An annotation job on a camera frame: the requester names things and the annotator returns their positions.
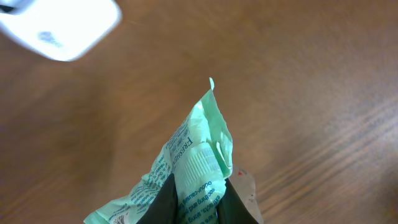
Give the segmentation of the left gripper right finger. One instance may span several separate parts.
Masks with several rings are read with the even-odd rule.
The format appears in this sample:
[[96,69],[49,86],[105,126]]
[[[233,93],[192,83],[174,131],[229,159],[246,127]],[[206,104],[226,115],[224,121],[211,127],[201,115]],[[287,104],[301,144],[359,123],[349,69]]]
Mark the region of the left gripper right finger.
[[219,224],[258,224],[239,198],[229,179],[226,191],[216,207]]

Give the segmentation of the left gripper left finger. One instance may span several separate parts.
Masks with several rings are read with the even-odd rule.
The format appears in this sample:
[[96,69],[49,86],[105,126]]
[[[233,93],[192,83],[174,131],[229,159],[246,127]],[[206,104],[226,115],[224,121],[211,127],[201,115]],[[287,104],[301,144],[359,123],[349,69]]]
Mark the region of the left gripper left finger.
[[178,212],[175,177],[170,174],[146,213],[137,224],[175,224]]

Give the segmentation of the beige oats pouch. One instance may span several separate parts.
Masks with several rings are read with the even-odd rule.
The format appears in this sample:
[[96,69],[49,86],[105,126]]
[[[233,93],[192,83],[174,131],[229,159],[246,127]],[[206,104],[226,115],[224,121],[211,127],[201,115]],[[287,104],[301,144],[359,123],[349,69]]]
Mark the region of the beige oats pouch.
[[234,165],[229,181],[232,183],[246,210],[259,224],[263,224],[264,219],[256,201],[256,183],[254,177],[246,170]]

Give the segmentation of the mint green wipes packet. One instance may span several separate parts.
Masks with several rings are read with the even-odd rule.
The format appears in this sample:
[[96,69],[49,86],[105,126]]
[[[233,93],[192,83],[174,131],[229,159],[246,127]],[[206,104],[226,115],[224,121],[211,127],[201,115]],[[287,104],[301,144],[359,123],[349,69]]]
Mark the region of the mint green wipes packet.
[[137,223],[173,174],[176,223],[217,223],[216,207],[233,172],[233,140],[209,89],[163,145],[149,173],[127,196],[88,215],[85,223]]

